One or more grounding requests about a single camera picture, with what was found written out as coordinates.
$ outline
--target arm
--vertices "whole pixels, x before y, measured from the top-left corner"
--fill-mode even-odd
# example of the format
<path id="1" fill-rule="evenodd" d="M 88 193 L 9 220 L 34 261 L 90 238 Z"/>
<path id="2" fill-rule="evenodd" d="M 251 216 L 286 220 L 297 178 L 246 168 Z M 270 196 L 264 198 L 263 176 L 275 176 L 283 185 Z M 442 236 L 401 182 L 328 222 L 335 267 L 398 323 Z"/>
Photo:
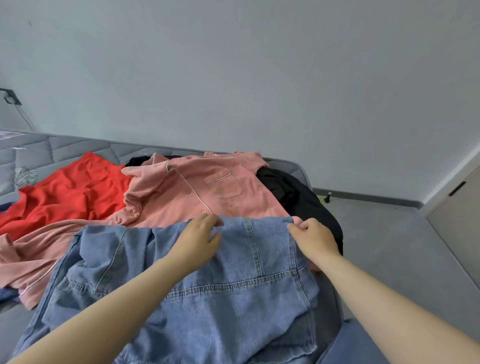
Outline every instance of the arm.
<path id="1" fill-rule="evenodd" d="M 480 344 L 342 257 L 317 220 L 288 229 L 392 364 L 480 363 Z"/>
<path id="2" fill-rule="evenodd" d="M 167 293 L 203 266 L 220 245 L 216 215 L 192 220 L 170 252 L 145 272 L 71 318 L 9 364 L 109 364 L 132 340 Z"/>

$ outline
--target gray mattress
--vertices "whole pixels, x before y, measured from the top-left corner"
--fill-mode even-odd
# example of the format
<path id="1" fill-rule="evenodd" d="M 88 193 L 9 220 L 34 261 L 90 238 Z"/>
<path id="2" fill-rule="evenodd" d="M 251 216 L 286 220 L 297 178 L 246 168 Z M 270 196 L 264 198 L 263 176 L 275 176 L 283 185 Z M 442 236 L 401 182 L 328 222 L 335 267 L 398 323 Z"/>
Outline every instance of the gray mattress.
<path id="1" fill-rule="evenodd" d="M 22 134 L 0 140 L 0 204 L 17 201 L 20 187 L 41 181 L 86 152 L 94 152 L 115 164 L 124 164 L 132 157 L 155 152 L 164 156 L 204 153 L 194 149 L 143 146 L 71 136 Z M 280 159 L 265 160 L 270 167 L 290 173 L 311 188 L 307 174 L 300 165 Z M 341 312 L 330 282 L 324 276 L 317 277 L 317 280 L 321 287 L 316 313 L 317 340 L 320 351 L 323 351 L 339 330 Z M 9 303 L 1 305 L 0 312 L 0 363 L 5 363 L 32 317 L 33 310 L 29 312 L 22 305 Z"/>

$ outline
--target shirt pocket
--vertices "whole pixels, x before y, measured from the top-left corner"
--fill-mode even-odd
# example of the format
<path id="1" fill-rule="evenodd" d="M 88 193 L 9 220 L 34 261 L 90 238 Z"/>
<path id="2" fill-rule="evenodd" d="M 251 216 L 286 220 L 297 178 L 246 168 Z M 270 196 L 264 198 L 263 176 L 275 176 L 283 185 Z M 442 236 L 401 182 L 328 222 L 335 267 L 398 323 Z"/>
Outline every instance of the shirt pocket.
<path id="1" fill-rule="evenodd" d="M 204 181 L 208 188 L 222 199 L 233 198 L 243 194 L 242 186 L 232 172 L 226 168 L 204 178 Z"/>

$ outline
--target pile of clothes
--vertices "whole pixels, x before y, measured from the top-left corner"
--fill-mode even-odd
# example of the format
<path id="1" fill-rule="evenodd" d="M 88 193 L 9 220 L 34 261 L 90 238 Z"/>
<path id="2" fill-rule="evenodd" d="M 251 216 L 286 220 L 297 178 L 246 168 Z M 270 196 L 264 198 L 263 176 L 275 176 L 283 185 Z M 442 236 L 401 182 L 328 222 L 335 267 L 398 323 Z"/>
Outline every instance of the pile of clothes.
<path id="1" fill-rule="evenodd" d="M 19 192 L 0 215 L 0 287 L 38 307 L 15 354 L 163 257 L 190 219 L 214 213 L 225 222 L 217 254 L 174 287 L 118 361 L 314 360 L 315 267 L 287 224 L 318 219 L 340 252 L 342 230 L 260 153 L 154 154 L 125 166 L 86 153 Z"/>

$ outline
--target gray floor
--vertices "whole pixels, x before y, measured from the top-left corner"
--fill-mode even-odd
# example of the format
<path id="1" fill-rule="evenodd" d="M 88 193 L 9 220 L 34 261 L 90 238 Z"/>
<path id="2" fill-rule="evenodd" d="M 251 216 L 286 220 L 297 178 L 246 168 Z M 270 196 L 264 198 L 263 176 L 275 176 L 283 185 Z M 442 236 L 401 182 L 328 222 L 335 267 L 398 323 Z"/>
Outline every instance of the gray floor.
<path id="1" fill-rule="evenodd" d="M 416 209 L 338 198 L 325 206 L 342 226 L 346 258 L 480 341 L 480 291 Z"/>

